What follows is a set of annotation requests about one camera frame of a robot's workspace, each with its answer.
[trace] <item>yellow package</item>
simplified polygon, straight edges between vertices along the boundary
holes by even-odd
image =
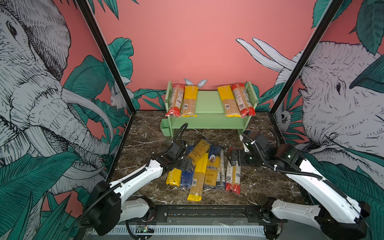
[[[196,117],[195,107],[198,89],[196,86],[185,86],[182,117]]]
[[[235,97],[233,96],[230,85],[221,86],[217,88],[220,95],[221,102],[223,103],[225,115],[227,117],[240,117],[240,111],[237,107]]]
[[[207,171],[205,172],[204,188],[216,188],[219,173],[220,146],[211,146],[208,153]]]
[[[208,163],[208,153],[205,153],[204,156],[196,164],[195,172],[193,174],[191,189],[189,191],[189,195],[187,198],[188,201],[195,201],[195,202],[201,201],[207,163]]]
[[[181,170],[174,168],[168,173],[166,184],[180,187]]]
[[[199,161],[204,153],[208,151],[210,144],[201,139],[200,142],[193,148],[193,150],[187,155],[188,158],[192,159],[193,166],[196,166],[197,161]]]

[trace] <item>spaghetti package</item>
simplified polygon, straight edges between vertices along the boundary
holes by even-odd
[[[227,184],[225,186],[226,191],[233,191],[240,196],[240,177],[241,167],[236,162],[236,166],[232,166],[228,161],[227,163]]]
[[[200,142],[187,155],[187,158],[192,159],[193,166],[196,166],[197,161],[199,161],[202,158],[204,153],[206,153],[208,151],[209,147],[210,147],[210,144],[206,140],[201,139]]]
[[[208,153],[204,153],[203,157],[196,164],[195,172],[193,174],[191,189],[189,191],[189,195],[187,198],[188,201],[195,201],[195,202],[201,201],[207,163],[208,163]]]
[[[224,189],[225,188],[225,172],[224,172],[224,150],[220,151],[220,162],[217,173],[216,188]]]
[[[168,173],[166,184],[180,187],[181,170],[174,168]]]
[[[208,164],[205,172],[204,188],[215,189],[220,167],[220,146],[211,146],[208,153]]]
[[[240,109],[241,117],[255,116],[255,109],[249,101],[249,96],[243,83],[232,85],[233,94]]]
[[[199,88],[196,86],[185,86],[184,104],[181,113],[182,117],[196,117],[195,107],[198,89]]]
[[[184,85],[172,84],[172,95],[170,97],[170,108],[166,116],[169,117],[180,117],[180,107],[183,101]]]
[[[227,117],[240,117],[239,109],[236,105],[235,98],[231,90],[231,86],[221,86],[217,88],[220,95],[221,102],[224,107],[225,115]]]
[[[189,154],[194,147],[195,146],[188,146],[186,154]],[[187,189],[191,188],[192,180],[193,180],[193,173],[194,173],[193,169],[188,171],[188,172],[183,171],[181,173],[180,187],[187,188]]]

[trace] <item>brown marble surface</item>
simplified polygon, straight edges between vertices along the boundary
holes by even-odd
[[[144,165],[151,152],[159,152],[168,148],[172,139],[164,137],[160,130],[160,122],[165,112],[139,111],[129,131],[128,138],[120,159],[116,164],[112,180],[124,177]],[[251,118],[248,129],[261,130],[272,127],[266,113],[257,113]],[[270,131],[262,131],[270,141],[275,138]],[[187,129],[183,139],[189,144],[197,144],[201,138],[206,137],[215,145],[224,147],[228,156],[230,147],[241,148],[237,130],[231,129]],[[147,196],[155,204],[234,204],[234,205],[262,205],[267,196],[277,197],[292,203],[303,203],[297,184],[288,177],[259,167],[242,167],[241,169],[241,195],[226,192],[221,189],[204,190],[202,200],[198,203],[187,201],[188,190],[166,185],[167,174],[143,186],[131,198]]]

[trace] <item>animal eye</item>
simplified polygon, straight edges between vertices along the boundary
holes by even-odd
[[[16,29],[12,26],[12,23],[10,23],[9,21],[7,22],[7,27],[9,29],[9,31],[11,32],[11,34],[13,35],[13,37],[15,38],[15,36],[17,35],[17,31]]]
[[[340,95],[340,89],[341,89],[341,83],[337,83],[336,90],[339,93],[339,95]]]

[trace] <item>green shelf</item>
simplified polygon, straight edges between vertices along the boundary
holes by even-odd
[[[258,99],[253,90],[251,82],[245,84],[254,108],[256,108]],[[168,82],[167,94],[165,98],[166,110],[169,110],[169,100],[172,93],[172,83]],[[224,107],[221,103],[218,91],[198,91],[196,100],[196,117],[174,118],[168,117],[161,121],[161,130],[165,136],[173,137],[173,130],[179,129],[184,123],[188,123],[189,129],[237,129],[240,135],[247,127],[250,116],[245,118],[226,117]]]

